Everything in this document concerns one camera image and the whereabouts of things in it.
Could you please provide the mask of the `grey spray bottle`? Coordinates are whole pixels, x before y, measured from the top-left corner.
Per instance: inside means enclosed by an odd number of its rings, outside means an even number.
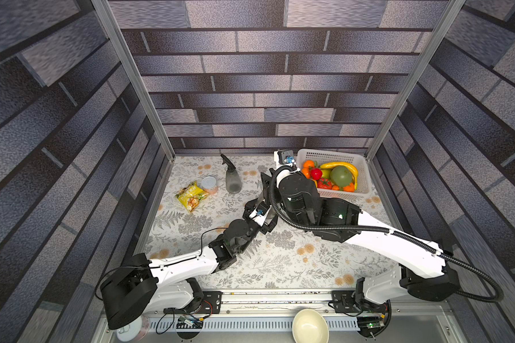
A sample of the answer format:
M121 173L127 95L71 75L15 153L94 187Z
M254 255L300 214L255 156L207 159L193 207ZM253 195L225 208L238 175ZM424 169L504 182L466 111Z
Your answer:
M229 194L237 194L241 191L243 183L236 170L226 171L225 186Z

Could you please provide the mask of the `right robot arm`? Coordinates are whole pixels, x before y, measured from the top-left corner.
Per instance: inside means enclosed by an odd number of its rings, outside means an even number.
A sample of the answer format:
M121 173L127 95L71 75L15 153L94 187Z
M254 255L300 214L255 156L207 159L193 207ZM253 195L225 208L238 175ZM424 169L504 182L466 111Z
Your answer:
M312 181L299 172L287 167L273 171L263 192L273 213L291 227L322 240L363 247L396 262L387 272L357 281L352 302L361 309L405 295L440 302L461 289L456 271L449 267L451 256L438 244L379 222L348 201L320 197Z

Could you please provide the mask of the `black spray nozzle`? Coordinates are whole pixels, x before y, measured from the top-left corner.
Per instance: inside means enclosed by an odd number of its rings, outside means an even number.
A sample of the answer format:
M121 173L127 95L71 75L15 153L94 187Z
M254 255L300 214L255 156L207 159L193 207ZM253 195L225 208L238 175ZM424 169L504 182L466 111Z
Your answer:
M222 158L222 164L225 164L227 166L227 172L234 172L236 170L235 165L227 156L221 154L220 157Z

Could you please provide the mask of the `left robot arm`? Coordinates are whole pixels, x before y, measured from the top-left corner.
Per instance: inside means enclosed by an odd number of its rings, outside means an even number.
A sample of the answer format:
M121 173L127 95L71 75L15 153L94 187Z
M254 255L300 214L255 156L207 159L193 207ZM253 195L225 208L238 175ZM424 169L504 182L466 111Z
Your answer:
M120 329L155 310L193 311L203 298L194 278L230 267L258 233L270 232L277 222L276 211L266 210L262 202L195 252L171 259L149 260L143 253L131 257L100 280L108 327Z

